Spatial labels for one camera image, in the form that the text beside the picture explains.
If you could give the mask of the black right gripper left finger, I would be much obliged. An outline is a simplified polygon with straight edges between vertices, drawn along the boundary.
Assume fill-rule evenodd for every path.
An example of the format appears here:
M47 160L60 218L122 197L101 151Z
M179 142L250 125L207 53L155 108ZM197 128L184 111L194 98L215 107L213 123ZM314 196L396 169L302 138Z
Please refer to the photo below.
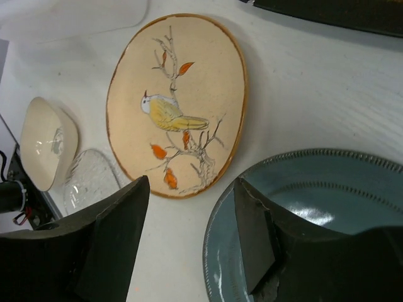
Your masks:
M149 204L146 176L36 230L1 235L2 301L125 301Z

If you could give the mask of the orange bird-painted oval plate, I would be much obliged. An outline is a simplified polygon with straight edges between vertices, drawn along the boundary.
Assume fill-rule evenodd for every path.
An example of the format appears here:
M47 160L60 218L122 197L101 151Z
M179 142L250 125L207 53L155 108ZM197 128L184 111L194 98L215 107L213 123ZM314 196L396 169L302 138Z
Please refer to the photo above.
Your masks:
M130 40L111 78L106 131L129 179L185 199L212 187L240 142L248 76L242 50L218 21L163 16Z

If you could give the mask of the cream square small dish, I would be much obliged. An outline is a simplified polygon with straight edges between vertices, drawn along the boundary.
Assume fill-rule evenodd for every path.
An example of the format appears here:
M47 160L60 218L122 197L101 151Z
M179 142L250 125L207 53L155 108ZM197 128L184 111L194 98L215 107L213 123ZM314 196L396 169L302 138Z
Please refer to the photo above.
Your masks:
M23 168L38 190L48 191L64 182L78 143L77 127L62 109L41 97L31 100L20 154Z

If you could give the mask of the clear glass plate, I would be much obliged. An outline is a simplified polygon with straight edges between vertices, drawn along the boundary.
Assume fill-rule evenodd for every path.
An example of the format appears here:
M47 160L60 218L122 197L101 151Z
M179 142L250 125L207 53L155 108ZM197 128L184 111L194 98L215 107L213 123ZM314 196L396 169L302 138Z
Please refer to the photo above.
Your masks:
M122 188L110 161L96 149L81 152L67 171L63 198L68 215L91 206Z

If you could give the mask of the blue-grey round plate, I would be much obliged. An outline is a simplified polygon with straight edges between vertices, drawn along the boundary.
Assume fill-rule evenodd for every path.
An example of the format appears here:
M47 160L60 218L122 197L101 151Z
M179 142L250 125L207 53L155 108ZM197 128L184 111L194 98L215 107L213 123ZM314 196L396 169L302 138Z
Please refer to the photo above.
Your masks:
M402 166L376 155L311 148L270 157L242 178L297 216L347 235L402 228ZM210 301L255 301L247 293L234 203L234 181L217 200L203 243Z

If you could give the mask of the black square yellow-centre plate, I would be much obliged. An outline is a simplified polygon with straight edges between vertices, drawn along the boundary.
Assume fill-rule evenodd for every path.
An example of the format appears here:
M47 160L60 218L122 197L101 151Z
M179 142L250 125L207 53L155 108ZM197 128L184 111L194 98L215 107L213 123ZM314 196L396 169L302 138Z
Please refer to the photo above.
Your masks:
M262 0L252 5L316 23L402 37L402 1Z

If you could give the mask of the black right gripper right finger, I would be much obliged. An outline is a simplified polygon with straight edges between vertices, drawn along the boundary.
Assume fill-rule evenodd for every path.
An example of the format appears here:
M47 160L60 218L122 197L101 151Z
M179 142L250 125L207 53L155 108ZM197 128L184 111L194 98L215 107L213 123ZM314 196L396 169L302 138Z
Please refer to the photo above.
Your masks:
M401 301L402 228L347 235L234 182L247 293L255 301Z

